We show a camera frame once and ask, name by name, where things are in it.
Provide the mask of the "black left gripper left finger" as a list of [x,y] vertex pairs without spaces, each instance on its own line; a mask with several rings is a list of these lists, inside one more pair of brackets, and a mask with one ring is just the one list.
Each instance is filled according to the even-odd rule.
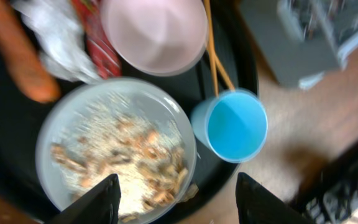
[[120,200],[119,177],[111,174],[47,224],[118,224]]

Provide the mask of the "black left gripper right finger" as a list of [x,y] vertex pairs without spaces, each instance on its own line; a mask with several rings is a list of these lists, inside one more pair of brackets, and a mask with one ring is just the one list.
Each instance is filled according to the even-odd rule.
[[236,205],[240,224],[312,223],[244,172],[237,175]]

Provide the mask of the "light blue cup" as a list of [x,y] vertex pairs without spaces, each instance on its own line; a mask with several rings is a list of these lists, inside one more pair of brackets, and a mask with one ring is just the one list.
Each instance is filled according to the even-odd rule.
[[226,90],[199,103],[191,112],[196,138],[220,159],[241,163],[265,144],[268,119],[258,97],[249,90]]

